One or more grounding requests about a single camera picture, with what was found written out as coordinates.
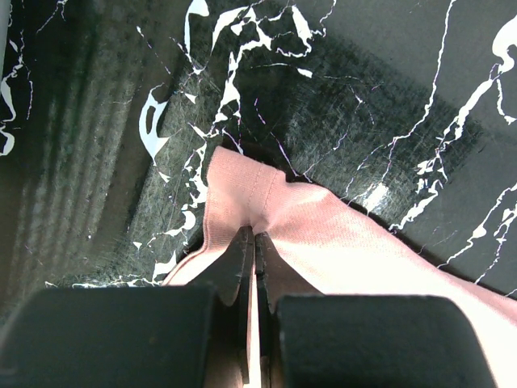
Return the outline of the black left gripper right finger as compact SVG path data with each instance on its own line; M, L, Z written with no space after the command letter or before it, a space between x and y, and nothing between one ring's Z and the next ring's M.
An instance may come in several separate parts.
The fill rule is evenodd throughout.
M265 387L492 387L470 321L436 296L324 295L255 239Z

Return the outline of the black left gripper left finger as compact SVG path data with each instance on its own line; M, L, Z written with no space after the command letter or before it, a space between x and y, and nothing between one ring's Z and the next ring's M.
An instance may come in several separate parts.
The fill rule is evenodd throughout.
M254 235L182 286L46 289L1 334L4 387L241 387Z

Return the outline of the pink printed t-shirt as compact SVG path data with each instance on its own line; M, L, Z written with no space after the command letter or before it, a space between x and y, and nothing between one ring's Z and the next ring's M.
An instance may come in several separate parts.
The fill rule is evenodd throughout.
M329 190L289 183L274 167L217 147L208 166L203 246L166 285L185 285L212 264L237 231L267 233L280 256L323 293L434 295L471 322L499 387L516 384L516 303L443 272Z

